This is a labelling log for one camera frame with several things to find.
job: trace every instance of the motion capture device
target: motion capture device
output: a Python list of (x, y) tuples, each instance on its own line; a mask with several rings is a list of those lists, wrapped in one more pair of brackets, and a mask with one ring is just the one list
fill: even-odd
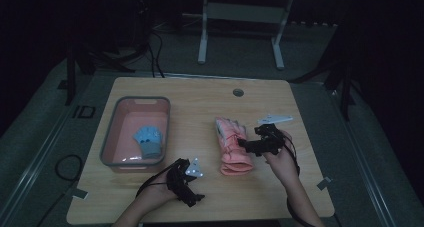
[[(166, 183), (151, 183), (167, 170), (169, 171), (166, 174)], [(197, 201), (202, 200), (205, 195), (194, 194), (188, 187), (188, 183), (201, 176), (203, 176), (203, 173), (200, 171), (197, 158), (194, 159), (192, 164), (190, 164), (188, 159), (180, 158), (144, 182), (138, 189), (136, 197), (144, 190), (144, 188), (150, 185), (166, 184), (168, 189), (172, 190), (177, 195), (178, 200), (183, 201), (188, 205), (188, 207), (192, 207)]]

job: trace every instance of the blue glove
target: blue glove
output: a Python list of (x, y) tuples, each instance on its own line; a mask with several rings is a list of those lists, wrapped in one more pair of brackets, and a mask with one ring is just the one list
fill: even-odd
[(162, 133), (155, 126), (144, 126), (133, 135), (141, 146), (143, 159), (157, 159), (161, 155)]

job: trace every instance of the metal stand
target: metal stand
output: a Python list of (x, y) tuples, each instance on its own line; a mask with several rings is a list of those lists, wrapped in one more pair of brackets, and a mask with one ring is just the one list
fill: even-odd
[(206, 51), (208, 45), (208, 19), (224, 19), (279, 24), (277, 34), (271, 38), (271, 44), (277, 69), (284, 69), (280, 41), (283, 35), (284, 27), (287, 24), (287, 18), (289, 16), (292, 3), (293, 0), (288, 0), (285, 8), (277, 8), (214, 3), (208, 2), (208, 0), (203, 0), (202, 36), (200, 38), (198, 63), (206, 63)]

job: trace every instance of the wooden table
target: wooden table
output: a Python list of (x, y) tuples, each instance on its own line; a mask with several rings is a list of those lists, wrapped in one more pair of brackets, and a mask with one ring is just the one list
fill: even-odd
[[(244, 95), (236, 97), (234, 89)], [(134, 199), (152, 173), (115, 173), (102, 164), (99, 153), (116, 101), (124, 96), (164, 96), (171, 102), (166, 166), (178, 158), (199, 159), (204, 176), (191, 182), (194, 193), (206, 197), (192, 208), (171, 201), (149, 213), (143, 222), (188, 222), (290, 218), (286, 193), (263, 157), (252, 159), (255, 168), (243, 176), (219, 171), (220, 146), (215, 117), (238, 120), (246, 126), (248, 140), (259, 139), (253, 128), (267, 114), (292, 115), (276, 124), (293, 136), (300, 178), (319, 216), (329, 217), (334, 207), (289, 84), (281, 80), (118, 78), (107, 101), (78, 188), (85, 200), (74, 198), (67, 220), (71, 224), (112, 223)]]

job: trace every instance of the pink plastic tub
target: pink plastic tub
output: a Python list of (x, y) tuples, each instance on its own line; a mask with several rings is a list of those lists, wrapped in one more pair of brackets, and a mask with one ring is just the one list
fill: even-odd
[[(115, 172), (156, 172), (162, 166), (168, 137), (171, 104), (164, 97), (123, 97), (116, 103), (100, 152), (103, 164)], [(162, 133), (159, 158), (143, 159), (133, 135), (143, 126), (155, 126)]]

